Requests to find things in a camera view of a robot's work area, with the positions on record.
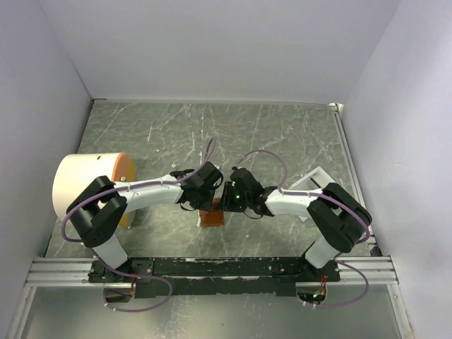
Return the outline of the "brown leather card holder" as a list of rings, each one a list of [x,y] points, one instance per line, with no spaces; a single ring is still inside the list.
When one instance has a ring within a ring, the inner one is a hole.
[[[212,201],[212,210],[200,210],[198,212],[201,227],[222,227],[225,224],[224,212],[220,205],[220,198],[214,198]]]

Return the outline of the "white card tray box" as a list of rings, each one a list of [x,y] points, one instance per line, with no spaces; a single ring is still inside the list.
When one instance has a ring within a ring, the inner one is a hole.
[[[291,191],[316,191],[322,192],[323,189],[335,180],[322,168],[316,167],[297,182],[293,183],[289,190]]]

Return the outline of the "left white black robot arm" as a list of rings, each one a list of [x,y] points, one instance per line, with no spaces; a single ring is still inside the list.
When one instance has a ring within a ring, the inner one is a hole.
[[[188,203],[192,210],[209,210],[223,179],[209,161],[150,181],[113,182],[97,177],[67,208],[63,224],[70,222],[85,247],[107,264],[108,276],[122,282],[132,272],[129,256],[115,235],[122,217],[162,204]]]

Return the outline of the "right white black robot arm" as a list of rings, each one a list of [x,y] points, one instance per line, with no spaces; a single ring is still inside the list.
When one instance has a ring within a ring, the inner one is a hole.
[[[306,280],[316,280],[324,266],[342,253],[349,253],[369,236],[370,213],[335,182],[311,190],[263,187],[244,167],[235,167],[225,182],[218,208],[243,213],[251,209],[258,217],[294,215],[310,218],[321,236],[304,252],[299,271]]]

